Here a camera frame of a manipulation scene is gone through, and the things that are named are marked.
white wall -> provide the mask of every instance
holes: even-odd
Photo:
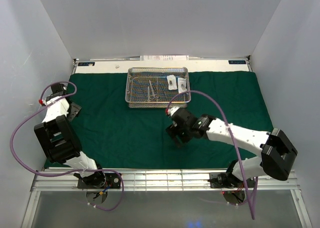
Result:
[[[252,54],[280,0],[41,0],[73,58]]]
[[[320,227],[320,0],[281,0],[252,61],[273,125],[298,150],[294,168]]]
[[[40,0],[0,0],[0,227],[22,224],[33,174],[13,159],[9,139],[15,126],[37,111],[42,89],[67,80],[72,59]],[[40,169],[45,157],[34,135],[36,118],[17,133],[18,155]]]

wire mesh basket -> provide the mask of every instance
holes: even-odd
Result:
[[[167,76],[186,79],[186,89],[190,90],[188,70],[177,68],[139,68],[128,70],[125,99],[131,108],[166,108],[170,100],[179,92],[169,90]],[[191,101],[191,94],[177,97],[172,106],[186,107]]]

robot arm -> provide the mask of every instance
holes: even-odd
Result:
[[[63,84],[55,84],[51,90],[52,95],[44,101],[40,100],[39,103],[42,106],[54,104],[47,109],[42,123],[34,127],[35,135],[46,157],[52,163],[58,162],[74,169],[83,169],[83,172],[75,174],[77,178],[86,185],[96,188],[103,187],[106,183],[103,172],[86,172],[86,170],[96,170],[101,167],[82,151],[80,140],[69,123],[81,108],[71,103],[69,98],[63,98],[56,102],[66,94],[67,89]]]
[[[219,118],[209,115],[197,118],[185,108],[178,107],[170,108],[167,114],[173,124],[166,131],[179,147],[193,137],[233,145],[228,131],[230,128],[238,147],[256,155],[242,161],[247,178],[269,175],[280,181],[288,179],[298,152],[282,130],[274,129],[270,133],[246,129],[232,123],[226,125]],[[239,162],[232,161],[226,173],[219,174],[212,182],[220,187],[237,187],[243,182]]]

small white object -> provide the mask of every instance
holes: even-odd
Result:
[[[173,115],[175,112],[177,112],[178,109],[179,109],[179,107],[171,107],[171,108],[168,109],[167,114],[168,114],[170,117],[172,117],[172,115]]]
[[[168,89],[169,90],[176,90],[177,89],[177,81],[174,75],[169,75],[166,78],[168,80]]]
[[[187,80],[182,77],[178,77],[178,91],[179,93],[186,92],[187,91]]]

blue light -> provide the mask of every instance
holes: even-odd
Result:
[[[194,228],[193,222],[188,222],[188,228]]]
[[[203,225],[202,225],[202,222],[201,222],[201,221],[197,221],[197,222],[195,223],[195,225],[196,225],[196,227],[198,227],[198,228],[203,228]]]

